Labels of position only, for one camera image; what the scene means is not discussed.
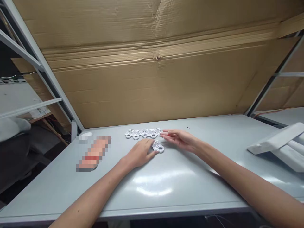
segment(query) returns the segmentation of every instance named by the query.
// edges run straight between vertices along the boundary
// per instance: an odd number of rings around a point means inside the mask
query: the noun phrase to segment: finger
[[[157,150],[154,150],[153,152],[151,152],[150,154],[147,155],[147,161],[151,160],[152,158],[154,158],[154,156],[158,154]]]
[[[167,132],[161,132],[160,133],[160,136],[162,137],[162,136],[171,136],[171,137],[177,137],[177,135],[176,134],[170,134],[170,133],[167,133]]]
[[[177,130],[177,129],[165,129],[165,130],[163,130],[163,132],[168,132],[171,135],[173,135],[173,134],[179,135],[181,131]]]
[[[146,146],[150,147],[153,142],[154,142],[154,139],[148,139],[147,142],[146,142]]]
[[[144,144],[146,144],[148,140],[149,140],[149,139],[145,138],[145,139],[142,139],[141,141],[142,141]]]
[[[174,140],[174,138],[172,138],[170,136],[164,136],[163,138],[166,139],[168,142],[171,142],[171,143],[177,145],[177,142]]]

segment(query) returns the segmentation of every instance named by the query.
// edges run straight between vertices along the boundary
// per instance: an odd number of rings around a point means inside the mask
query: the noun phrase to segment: table surface
[[[285,109],[274,113],[259,114],[259,117],[286,127],[298,122],[304,123],[304,107]]]
[[[74,140],[0,212],[0,223],[54,220],[105,175],[137,142],[129,128],[183,129],[210,143],[236,163],[304,201],[304,178],[279,159],[255,156],[246,147],[279,129],[245,115],[202,117],[87,129],[111,135],[109,151],[92,172],[76,172],[89,144]],[[129,173],[117,186],[101,217],[150,218],[249,210],[245,201],[199,158],[163,142],[165,151]]]

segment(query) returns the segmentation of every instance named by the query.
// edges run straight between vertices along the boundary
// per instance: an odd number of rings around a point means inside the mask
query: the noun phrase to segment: metal shelf frame
[[[295,36],[299,36],[301,31],[298,31]],[[249,117],[254,117],[254,112],[259,107],[262,100],[265,98],[267,92],[269,91],[271,85],[275,81],[277,77],[304,77],[304,72],[282,72],[287,65],[287,63],[290,61],[291,57],[294,55],[294,53],[298,50],[300,45],[304,41],[304,35],[301,36],[301,38],[295,43],[293,48],[290,50],[290,52],[287,54],[285,59],[282,61],[282,63],[279,65],[277,70],[275,71],[274,75],[270,77],[264,88],[261,90],[253,104],[250,106],[250,108],[245,112],[245,115]]]
[[[26,61],[32,64],[36,69],[37,73],[54,98],[52,100],[46,101],[46,103],[58,103],[59,107],[62,109],[63,113],[68,118],[70,123],[74,123],[73,130],[77,130],[77,128],[75,128],[76,124],[78,127],[78,132],[83,131],[85,129],[83,127],[83,124],[81,123],[67,96],[59,85],[53,71],[45,60],[41,50],[32,37],[15,4],[12,0],[2,0],[2,3],[5,6],[5,10],[3,9],[1,11],[5,15],[5,18],[14,31],[15,35],[17,35],[18,41],[21,42],[21,46],[1,30],[0,40],[9,48],[18,53],[21,57],[23,57]],[[22,110],[28,110],[30,108],[31,107],[25,107]],[[18,111],[19,110],[15,110],[11,112],[9,116],[16,116],[14,113],[19,113]],[[9,117],[6,114],[7,113],[3,114],[1,117]]]

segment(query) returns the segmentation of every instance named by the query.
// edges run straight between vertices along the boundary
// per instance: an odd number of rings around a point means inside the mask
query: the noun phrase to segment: white plastic part
[[[162,132],[162,129],[161,128],[156,128],[155,129],[155,132],[158,136],[160,136],[160,133]]]
[[[253,154],[260,154],[267,151],[274,151],[286,145],[289,141],[293,140],[304,132],[303,123],[295,123],[289,127],[281,129],[279,133],[268,136],[261,140],[259,143],[247,147]]]
[[[287,145],[289,145],[292,149],[296,150],[297,152],[299,152],[301,155],[304,156],[304,145],[291,140],[289,143],[287,143]]]
[[[148,136],[151,137],[151,138],[156,138],[157,134],[156,134],[154,129],[149,129],[148,130]]]
[[[162,153],[165,150],[164,146],[161,145],[158,140],[155,140],[154,143],[152,143],[152,147],[153,150],[157,150],[160,153]]]
[[[134,130],[129,129],[124,135],[126,136],[126,138],[131,138],[133,133],[134,133]]]
[[[294,138],[295,141],[297,141],[298,143],[304,145],[304,133],[299,135],[298,137]]]
[[[146,128],[143,128],[140,132],[140,135],[144,138],[147,138],[148,137],[148,129]]]
[[[135,140],[138,140],[139,139],[139,136],[140,136],[140,130],[135,130],[132,134],[132,137],[135,139]]]
[[[285,162],[294,171],[299,173],[304,172],[304,156],[292,149],[290,146],[285,145],[272,153]]]

